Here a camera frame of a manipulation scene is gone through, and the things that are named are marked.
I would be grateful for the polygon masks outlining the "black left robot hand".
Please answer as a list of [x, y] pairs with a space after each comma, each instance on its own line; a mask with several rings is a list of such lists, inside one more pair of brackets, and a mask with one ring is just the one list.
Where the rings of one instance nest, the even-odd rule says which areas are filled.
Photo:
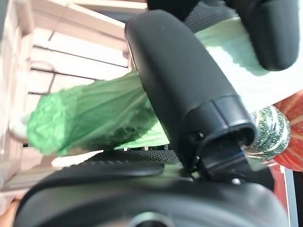
[[193, 32], [239, 16], [261, 66], [281, 71], [299, 55], [297, 0], [149, 0], [148, 10], [166, 11]]

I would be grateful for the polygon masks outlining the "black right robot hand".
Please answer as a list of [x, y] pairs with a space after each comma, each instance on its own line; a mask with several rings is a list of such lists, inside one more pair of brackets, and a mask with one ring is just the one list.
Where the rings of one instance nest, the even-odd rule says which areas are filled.
[[286, 227], [268, 167], [243, 147], [257, 129], [192, 32], [167, 12], [127, 22], [140, 80], [180, 165], [85, 162], [57, 171], [22, 199], [16, 227]]

